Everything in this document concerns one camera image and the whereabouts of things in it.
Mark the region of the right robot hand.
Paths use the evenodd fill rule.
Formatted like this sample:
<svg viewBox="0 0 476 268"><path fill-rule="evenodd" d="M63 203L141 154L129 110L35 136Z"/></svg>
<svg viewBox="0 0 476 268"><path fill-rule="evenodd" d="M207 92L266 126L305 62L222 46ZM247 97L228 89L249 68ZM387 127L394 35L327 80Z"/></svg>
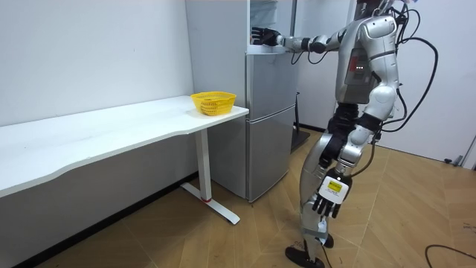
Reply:
<svg viewBox="0 0 476 268"><path fill-rule="evenodd" d="M251 43L253 45L277 46L279 45L279 36L280 33L271 28L251 28Z"/></svg>

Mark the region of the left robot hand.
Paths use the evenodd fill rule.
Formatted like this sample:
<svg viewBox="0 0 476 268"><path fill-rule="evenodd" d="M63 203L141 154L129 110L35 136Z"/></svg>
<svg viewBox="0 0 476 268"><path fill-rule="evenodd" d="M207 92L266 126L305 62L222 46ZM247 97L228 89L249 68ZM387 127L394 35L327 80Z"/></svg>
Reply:
<svg viewBox="0 0 476 268"><path fill-rule="evenodd" d="M327 171L321 185L317 189L312 210L325 217L336 218L342 203L349 195L353 185L351 175L345 176L332 168Z"/></svg>

